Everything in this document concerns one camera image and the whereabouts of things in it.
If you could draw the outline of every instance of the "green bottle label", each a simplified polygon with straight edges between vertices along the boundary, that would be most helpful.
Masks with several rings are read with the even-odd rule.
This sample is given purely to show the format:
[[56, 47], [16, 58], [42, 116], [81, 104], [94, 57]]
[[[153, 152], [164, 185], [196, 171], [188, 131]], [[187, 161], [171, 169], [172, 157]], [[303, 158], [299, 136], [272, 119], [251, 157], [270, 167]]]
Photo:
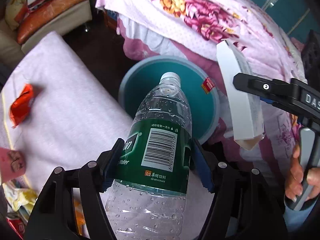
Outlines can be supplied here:
[[178, 124], [146, 119], [131, 127], [116, 179], [161, 190], [171, 195], [187, 192], [190, 135]]

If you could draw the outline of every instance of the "metal screw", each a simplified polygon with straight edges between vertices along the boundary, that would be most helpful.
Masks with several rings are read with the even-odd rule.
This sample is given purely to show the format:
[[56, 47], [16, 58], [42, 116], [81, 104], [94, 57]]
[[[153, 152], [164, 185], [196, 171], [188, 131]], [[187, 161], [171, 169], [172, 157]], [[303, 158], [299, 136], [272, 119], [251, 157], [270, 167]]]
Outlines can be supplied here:
[[97, 166], [97, 163], [96, 163], [95, 161], [92, 161], [92, 162], [89, 162], [89, 163], [88, 163], [88, 167], [89, 167], [89, 168], [93, 168], [93, 167], [95, 167], [95, 166]]
[[60, 173], [62, 171], [62, 168], [61, 167], [56, 167], [55, 169], [54, 169], [54, 173], [55, 174], [58, 174], [58, 173]]
[[220, 168], [226, 168], [227, 167], [227, 164], [226, 163], [224, 163], [224, 162], [219, 162], [218, 163], [218, 166], [220, 167]]
[[258, 169], [256, 169], [256, 168], [253, 168], [253, 169], [251, 170], [251, 172], [252, 172], [254, 175], [258, 175], [258, 174], [260, 173], [260, 171], [259, 171]]

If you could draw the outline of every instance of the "pink package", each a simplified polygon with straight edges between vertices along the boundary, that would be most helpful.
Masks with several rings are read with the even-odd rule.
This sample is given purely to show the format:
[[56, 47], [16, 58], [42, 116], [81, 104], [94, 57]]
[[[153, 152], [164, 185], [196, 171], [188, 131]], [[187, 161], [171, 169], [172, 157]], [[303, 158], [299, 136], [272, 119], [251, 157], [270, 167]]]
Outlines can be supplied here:
[[19, 151], [0, 148], [0, 185], [26, 172], [26, 163]]

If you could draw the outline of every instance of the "orange sofa cushion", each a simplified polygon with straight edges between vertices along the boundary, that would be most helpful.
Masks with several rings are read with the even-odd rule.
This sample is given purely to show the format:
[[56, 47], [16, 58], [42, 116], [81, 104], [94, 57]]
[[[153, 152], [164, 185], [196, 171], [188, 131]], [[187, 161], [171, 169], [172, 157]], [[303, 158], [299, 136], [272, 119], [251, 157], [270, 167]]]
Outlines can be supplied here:
[[85, 0], [51, 0], [31, 13], [20, 25], [18, 29], [18, 44], [22, 45], [27, 39], [39, 30], [42, 26], [53, 20], [59, 14], [68, 10], [72, 6]]

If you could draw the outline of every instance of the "barcode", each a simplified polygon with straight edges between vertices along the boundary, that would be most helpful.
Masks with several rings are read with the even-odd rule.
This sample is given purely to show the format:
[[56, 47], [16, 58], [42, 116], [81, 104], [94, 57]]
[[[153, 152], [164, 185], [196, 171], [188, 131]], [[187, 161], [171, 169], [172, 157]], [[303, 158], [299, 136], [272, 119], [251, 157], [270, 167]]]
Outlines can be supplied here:
[[170, 131], [151, 128], [141, 166], [172, 172], [177, 136]]

